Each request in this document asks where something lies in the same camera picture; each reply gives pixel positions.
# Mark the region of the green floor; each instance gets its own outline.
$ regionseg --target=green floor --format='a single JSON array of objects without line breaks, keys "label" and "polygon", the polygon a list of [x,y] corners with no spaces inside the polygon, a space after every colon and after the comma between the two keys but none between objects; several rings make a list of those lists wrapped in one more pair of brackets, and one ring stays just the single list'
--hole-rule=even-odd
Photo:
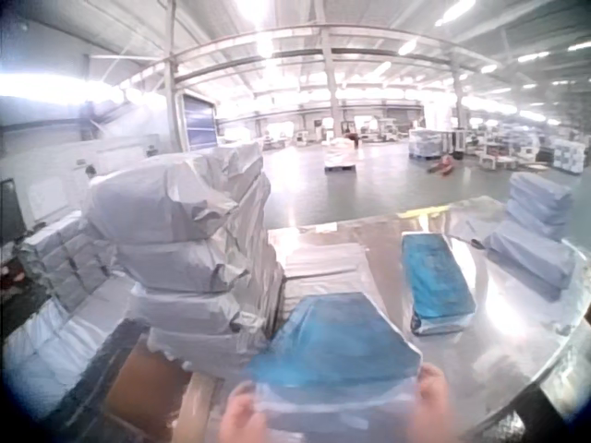
[{"label": "green floor", "polygon": [[[456,162],[447,176],[427,174],[431,162],[408,158],[405,143],[365,145],[356,174],[324,172],[321,146],[267,151],[265,172],[271,197],[265,208],[269,229],[396,213],[488,195],[509,196],[507,171],[483,171],[476,161]],[[591,168],[580,176],[548,170],[542,175],[573,187],[570,237],[591,250]]]}]

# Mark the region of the workbench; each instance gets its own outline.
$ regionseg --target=workbench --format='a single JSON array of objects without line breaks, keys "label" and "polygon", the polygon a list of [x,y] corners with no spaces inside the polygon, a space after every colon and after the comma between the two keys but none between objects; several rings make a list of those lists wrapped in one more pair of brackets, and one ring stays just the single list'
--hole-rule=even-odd
[{"label": "workbench", "polygon": [[[270,231],[280,262],[306,245],[359,243],[389,319],[448,379],[457,429],[467,437],[498,422],[530,385],[543,381],[560,360],[591,301],[585,255],[573,246],[573,282],[558,302],[543,298],[518,269],[488,259],[469,244],[482,240],[505,217],[504,205],[487,197],[404,214]],[[476,295],[477,312],[460,333],[417,337],[409,328],[409,289],[401,260],[404,232],[444,233]]]}]

